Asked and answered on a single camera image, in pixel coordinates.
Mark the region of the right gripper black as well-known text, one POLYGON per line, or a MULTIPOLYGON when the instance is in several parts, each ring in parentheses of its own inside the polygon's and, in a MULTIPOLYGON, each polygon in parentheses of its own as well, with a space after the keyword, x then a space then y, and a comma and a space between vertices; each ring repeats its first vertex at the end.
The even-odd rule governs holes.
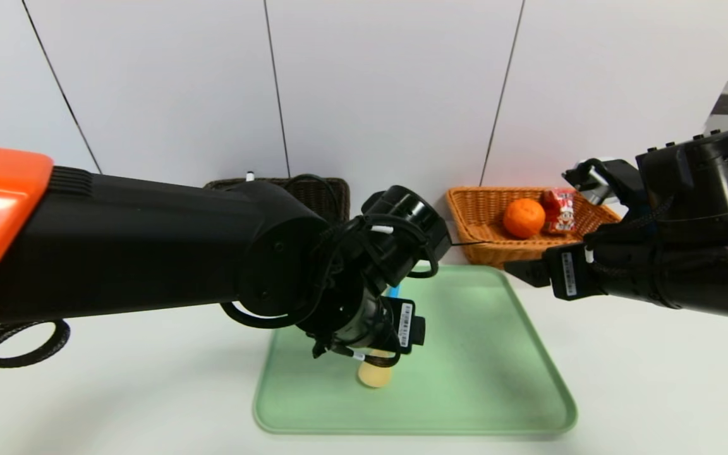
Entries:
POLYGON ((552 286, 562 300, 617 296, 653 301, 650 259, 647 246, 600 244, 587 250, 586 244, 578 243, 549 248, 542 259, 508 261, 504 271, 534 288, 552 286))

